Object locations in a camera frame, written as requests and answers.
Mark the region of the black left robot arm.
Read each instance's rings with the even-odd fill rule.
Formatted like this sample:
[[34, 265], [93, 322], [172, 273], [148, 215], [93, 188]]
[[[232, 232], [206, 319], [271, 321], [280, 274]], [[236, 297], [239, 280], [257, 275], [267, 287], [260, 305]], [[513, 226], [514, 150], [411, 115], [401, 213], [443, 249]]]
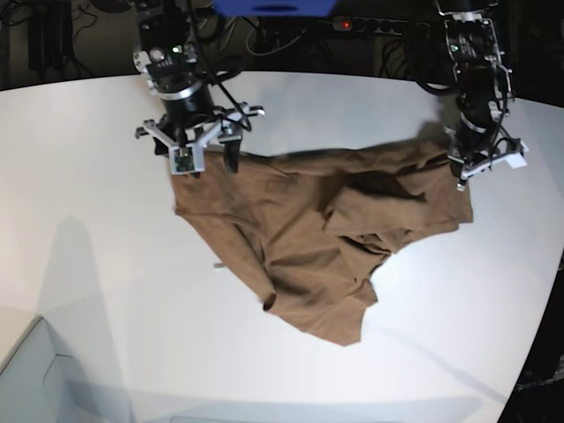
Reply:
[[459, 121], [444, 128], [457, 189], [500, 163], [525, 167], [528, 146], [503, 126], [515, 98], [512, 70], [503, 62], [494, 21], [495, 1], [438, 1], [445, 43], [453, 63]]

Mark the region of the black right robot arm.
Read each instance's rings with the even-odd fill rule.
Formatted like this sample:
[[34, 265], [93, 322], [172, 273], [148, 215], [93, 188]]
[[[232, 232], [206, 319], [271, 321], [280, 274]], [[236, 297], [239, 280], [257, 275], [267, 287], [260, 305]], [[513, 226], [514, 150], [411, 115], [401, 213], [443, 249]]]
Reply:
[[173, 175], [199, 176], [212, 142], [221, 145], [226, 170], [237, 173], [243, 135], [252, 130], [251, 118], [264, 110], [236, 101], [224, 86], [241, 74], [240, 58], [211, 66], [204, 53], [204, 44], [224, 32], [224, 17], [218, 15], [215, 31], [202, 36], [197, 19], [215, 15], [211, 7], [197, 9], [190, 1], [132, 1], [130, 6], [139, 40], [134, 65], [165, 109], [158, 121], [143, 121], [135, 137], [151, 137], [155, 154], [168, 159]]

